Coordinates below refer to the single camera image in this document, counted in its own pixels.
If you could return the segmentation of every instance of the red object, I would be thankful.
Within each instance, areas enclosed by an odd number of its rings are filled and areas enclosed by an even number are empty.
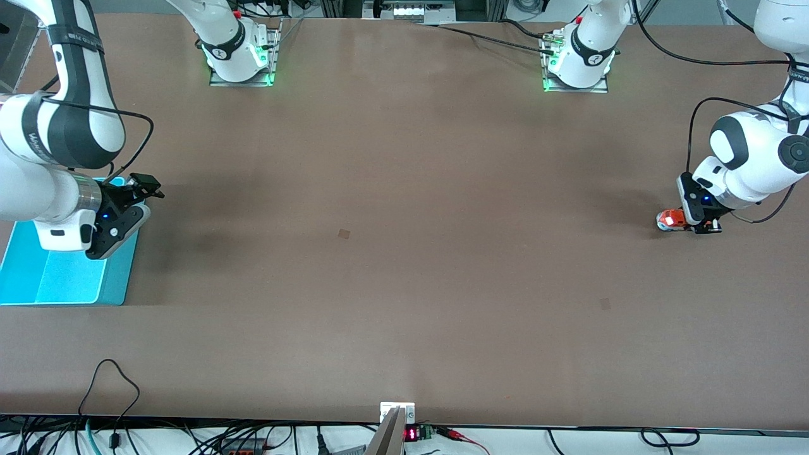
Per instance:
[[[670,229],[681,229],[688,226],[683,209],[663,210],[658,217],[658,223]]]

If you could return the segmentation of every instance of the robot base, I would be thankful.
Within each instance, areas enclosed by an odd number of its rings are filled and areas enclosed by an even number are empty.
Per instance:
[[[256,75],[242,82],[228,82],[210,70],[208,85],[211,87],[272,87],[275,83],[275,69],[278,65],[278,47],[281,44],[281,31],[277,28],[268,28],[267,37],[261,47],[256,48],[254,57],[266,66]]]

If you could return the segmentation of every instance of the black band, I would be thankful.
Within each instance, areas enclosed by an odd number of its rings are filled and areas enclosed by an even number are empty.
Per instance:
[[[81,27],[73,25],[49,25],[45,28],[51,45],[78,45],[83,48],[104,53],[101,38]]]
[[[230,60],[233,52],[240,48],[244,43],[244,37],[246,35],[244,31],[244,24],[238,20],[236,23],[239,25],[239,30],[236,31],[236,34],[227,43],[210,45],[204,41],[201,41],[202,45],[205,47],[205,50],[207,50],[208,53],[210,53],[215,59]]]
[[[750,158],[750,151],[748,149],[748,140],[744,136],[742,124],[733,117],[720,117],[719,120],[714,123],[714,127],[710,133],[713,135],[717,131],[721,131],[725,134],[725,139],[727,139],[727,142],[731,145],[731,151],[733,152],[733,158],[727,163],[723,159],[720,159],[722,164],[732,171],[740,168],[742,164],[747,163]]]
[[[39,122],[37,121],[40,113],[40,106],[42,105],[42,97],[45,95],[44,91],[37,91],[31,95],[28,103],[23,108],[23,115],[20,122],[23,127],[23,135],[28,147],[36,153],[45,163],[59,164],[50,154],[45,144],[42,142],[40,136]]]
[[[789,75],[794,81],[809,83],[809,71],[799,70],[797,65],[790,65]]]
[[[573,50],[576,51],[578,55],[582,56],[582,60],[584,60],[584,64],[587,66],[600,65],[615,49],[615,46],[603,51],[588,48],[578,38],[578,27],[576,27],[570,35],[570,43],[573,45]]]

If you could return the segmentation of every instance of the metal bracket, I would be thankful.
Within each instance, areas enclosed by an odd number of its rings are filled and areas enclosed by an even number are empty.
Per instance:
[[[563,83],[558,76],[548,71],[548,67],[555,65],[555,58],[558,58],[559,52],[564,45],[564,37],[561,35],[561,30],[555,30],[553,34],[545,34],[541,39],[540,49],[548,49],[553,51],[553,55],[542,53],[540,55],[540,63],[542,65],[542,89],[544,91],[575,91],[578,93],[607,93],[607,75],[601,76],[601,80],[593,87],[576,88]]]
[[[278,47],[281,45],[280,28],[267,28],[267,37],[262,37],[257,44],[254,51],[255,57],[261,62],[267,62],[267,66],[250,79],[236,83],[227,82],[211,70],[208,85],[211,87],[272,87],[275,83],[275,70],[278,66]]]
[[[404,408],[404,415],[407,418],[407,424],[416,423],[416,404],[405,402],[381,402],[379,404],[379,421],[385,420],[385,417],[390,412],[391,408],[400,407]]]

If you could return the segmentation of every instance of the power cable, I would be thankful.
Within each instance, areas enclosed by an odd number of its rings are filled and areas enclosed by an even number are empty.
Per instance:
[[[646,433],[647,432],[654,433],[658,438],[660,438],[662,443],[655,443],[655,442],[652,442],[652,441],[648,440],[646,438]],[[674,455],[674,449],[673,448],[675,448],[675,447],[691,447],[693,445],[697,445],[697,443],[700,442],[700,432],[699,431],[693,430],[692,432],[689,432],[689,433],[694,435],[693,440],[690,440],[688,442],[669,442],[668,439],[666,439],[666,436],[664,436],[660,431],[658,431],[658,430],[656,430],[654,428],[642,428],[641,429],[641,439],[643,439],[643,442],[645,442],[646,444],[648,444],[648,445],[650,445],[652,447],[655,447],[657,449],[666,449],[666,450],[668,450],[668,455]]]
[[[515,20],[511,19],[500,19],[500,22],[503,23],[510,23],[511,25],[517,27],[524,35],[530,36],[531,38],[536,38],[537,40],[541,40],[544,33],[534,33],[528,30],[527,28],[523,27],[523,25]]]
[[[491,42],[497,43],[499,45],[510,46],[510,47],[517,48],[517,49],[530,50],[532,52],[545,53],[545,54],[548,54],[548,55],[553,54],[553,51],[550,50],[550,49],[540,49],[540,48],[532,48],[531,46],[526,46],[526,45],[518,45],[517,43],[511,43],[509,41],[499,40],[497,38],[492,38],[491,36],[479,35],[479,34],[474,33],[474,32],[467,32],[466,30],[460,30],[458,28],[438,27],[438,26],[436,26],[436,28],[438,28],[440,30],[449,30],[451,32],[461,33],[463,35],[468,35],[468,36],[472,36],[472,37],[475,37],[475,38],[480,38],[482,40],[491,41]]]
[[[632,7],[634,8],[634,10],[635,11],[640,11],[640,8],[638,8],[638,6],[637,6],[637,0],[631,0],[631,1],[632,1]],[[646,37],[646,39],[649,40],[649,42],[654,47],[656,47],[659,51],[665,53],[669,57],[674,57],[674,58],[676,58],[678,60],[682,60],[683,62],[696,63],[696,64],[699,64],[699,65],[714,65],[714,66],[784,65],[784,64],[790,63],[790,62],[788,62],[786,60],[751,60],[751,61],[746,61],[746,62],[714,62],[714,61],[710,61],[710,60],[700,60],[698,58],[684,57],[682,55],[679,55],[678,53],[673,53],[672,51],[664,48],[656,40],[654,40],[652,35],[649,34],[649,31],[646,30],[646,25],[644,25],[643,21],[638,20],[637,25],[641,29],[641,32]]]
[[[548,436],[551,438],[551,444],[553,444],[553,449],[557,451],[559,455],[565,455],[564,452],[559,449],[559,444],[556,443],[556,438],[553,437],[553,432],[550,428],[548,428]]]
[[[136,117],[136,118],[140,118],[141,120],[146,121],[149,124],[149,130],[148,130],[148,132],[146,132],[146,137],[143,138],[143,141],[141,141],[141,144],[138,146],[137,149],[135,149],[135,152],[132,154],[132,157],[129,158],[129,161],[127,161],[123,166],[118,168],[117,171],[109,174],[107,176],[107,178],[104,179],[104,183],[109,183],[110,180],[112,180],[113,178],[115,178],[117,176],[120,176],[123,171],[128,169],[129,166],[131,166],[132,163],[134,163],[135,160],[138,159],[141,152],[146,147],[146,144],[149,142],[149,139],[151,138],[152,133],[155,132],[155,122],[149,116],[141,114],[141,113],[134,113],[134,112],[131,112],[131,111],[125,111],[125,110],[115,109],[115,108],[105,108],[103,106],[94,106],[92,104],[72,103],[70,101],[55,100],[55,99],[49,98],[49,97],[48,98],[44,97],[44,98],[42,98],[42,100],[44,102],[46,102],[46,103],[60,104],[60,105],[63,105],[63,106],[70,106],[71,108],[86,109],[88,111],[101,111],[101,112],[104,112],[104,113],[115,113],[115,114],[123,115],[123,116],[127,116],[127,117]]]

